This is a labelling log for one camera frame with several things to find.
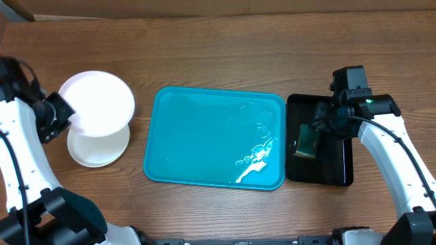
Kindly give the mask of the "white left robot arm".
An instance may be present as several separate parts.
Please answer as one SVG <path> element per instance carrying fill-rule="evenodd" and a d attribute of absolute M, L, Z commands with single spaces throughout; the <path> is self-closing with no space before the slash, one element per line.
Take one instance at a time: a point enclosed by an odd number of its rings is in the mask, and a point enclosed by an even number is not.
<path fill-rule="evenodd" d="M 1 174 L 8 210 L 1 221 L 4 242 L 151 243 L 135 227 L 108 223 L 91 200 L 63 188 L 43 149 L 66 131 L 71 153 L 109 164 L 129 143 L 134 108 L 131 89 L 110 73 L 82 72 L 46 94 L 28 64 L 1 58 Z"/>

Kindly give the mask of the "white plate with ketchup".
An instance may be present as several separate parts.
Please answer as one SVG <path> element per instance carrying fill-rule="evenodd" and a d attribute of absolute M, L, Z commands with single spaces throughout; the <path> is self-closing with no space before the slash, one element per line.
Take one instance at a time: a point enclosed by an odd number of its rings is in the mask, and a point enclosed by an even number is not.
<path fill-rule="evenodd" d="M 67 134 L 67 149 L 70 156 L 82 166 L 105 167 L 119 159 L 128 147 L 129 125 L 120 131 L 103 137 L 89 137 L 70 130 Z"/>

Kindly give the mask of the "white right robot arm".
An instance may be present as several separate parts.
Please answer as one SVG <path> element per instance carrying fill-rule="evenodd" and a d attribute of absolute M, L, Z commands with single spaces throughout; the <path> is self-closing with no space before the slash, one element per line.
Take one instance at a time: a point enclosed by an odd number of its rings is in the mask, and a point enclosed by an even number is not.
<path fill-rule="evenodd" d="M 435 178 L 411 142 L 401 110 L 374 95 L 363 66 L 333 72 L 332 101 L 308 126 L 340 140 L 355 138 L 369 151 L 390 191 L 397 220 L 385 234 L 367 227 L 334 229 L 328 244 L 434 244 Z"/>

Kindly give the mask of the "green yellow scrub sponge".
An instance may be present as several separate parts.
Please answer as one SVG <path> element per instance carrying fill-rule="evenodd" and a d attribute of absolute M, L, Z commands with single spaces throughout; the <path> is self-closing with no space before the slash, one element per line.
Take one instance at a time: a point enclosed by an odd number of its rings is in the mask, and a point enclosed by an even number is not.
<path fill-rule="evenodd" d="M 320 131 L 301 124 L 298 140 L 296 142 L 295 155 L 307 159 L 314 159 L 317 154 L 317 146 L 320 138 Z"/>

